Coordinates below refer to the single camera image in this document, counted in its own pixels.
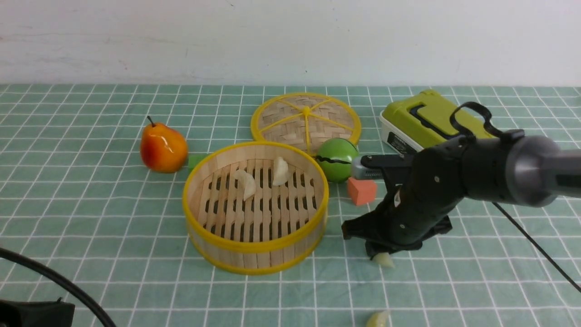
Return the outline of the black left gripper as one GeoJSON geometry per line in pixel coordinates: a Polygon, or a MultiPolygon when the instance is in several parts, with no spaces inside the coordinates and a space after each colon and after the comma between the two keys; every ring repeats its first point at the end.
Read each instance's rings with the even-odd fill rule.
{"type": "Polygon", "coordinates": [[[75,305],[63,302],[0,301],[2,327],[71,327],[75,305]]]}

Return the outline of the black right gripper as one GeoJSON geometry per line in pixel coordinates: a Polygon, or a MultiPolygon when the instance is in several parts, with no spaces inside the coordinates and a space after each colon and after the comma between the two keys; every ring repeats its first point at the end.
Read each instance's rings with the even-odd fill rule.
{"type": "Polygon", "coordinates": [[[355,175],[382,176],[388,192],[374,210],[343,222],[343,239],[365,240],[369,255],[420,249],[466,195],[463,154],[472,143],[459,136],[413,155],[361,156],[353,164],[355,175]]]}

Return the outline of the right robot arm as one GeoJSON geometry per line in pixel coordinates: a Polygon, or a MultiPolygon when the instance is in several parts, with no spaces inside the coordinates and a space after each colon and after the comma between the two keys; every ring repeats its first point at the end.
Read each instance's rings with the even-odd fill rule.
{"type": "Polygon", "coordinates": [[[491,138],[449,118],[458,135],[415,154],[366,155],[351,166],[357,177],[382,177],[388,192],[361,217],[343,222],[344,240],[366,241],[367,254],[419,250],[423,242],[452,229],[448,214],[464,198],[544,207],[559,195],[580,196],[580,151],[564,150],[545,136],[521,129],[502,132],[492,114],[477,102],[467,108],[484,118],[491,138]]]}

